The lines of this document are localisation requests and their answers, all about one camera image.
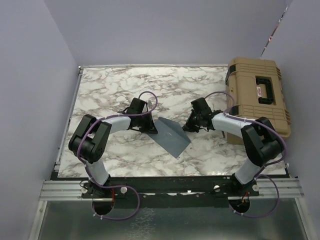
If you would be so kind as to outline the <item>grey-blue envelope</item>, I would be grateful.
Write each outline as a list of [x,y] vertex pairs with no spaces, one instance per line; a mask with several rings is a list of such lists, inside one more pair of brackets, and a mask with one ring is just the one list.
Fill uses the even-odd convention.
[[159,117],[154,125],[157,134],[148,133],[148,136],[174,158],[178,158],[191,143],[191,140],[177,121]]

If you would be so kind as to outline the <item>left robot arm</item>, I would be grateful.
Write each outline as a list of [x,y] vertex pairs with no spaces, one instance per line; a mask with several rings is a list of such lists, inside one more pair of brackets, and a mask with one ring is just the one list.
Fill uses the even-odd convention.
[[109,117],[84,115],[69,140],[68,149],[84,164],[89,180],[94,183],[93,191],[101,198],[111,190],[107,182],[110,174],[102,161],[109,135],[127,130],[158,133],[146,101],[135,97],[124,111]]

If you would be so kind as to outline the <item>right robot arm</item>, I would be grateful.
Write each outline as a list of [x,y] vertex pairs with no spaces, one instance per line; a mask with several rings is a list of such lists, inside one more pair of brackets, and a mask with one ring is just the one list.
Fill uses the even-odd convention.
[[248,184],[268,162],[286,150],[283,138],[266,117],[247,119],[221,110],[212,111],[203,97],[193,100],[190,104],[191,114],[182,127],[185,132],[195,133],[205,128],[207,131],[221,131],[242,138],[247,159],[232,174],[229,184],[230,191],[236,196],[246,192]]

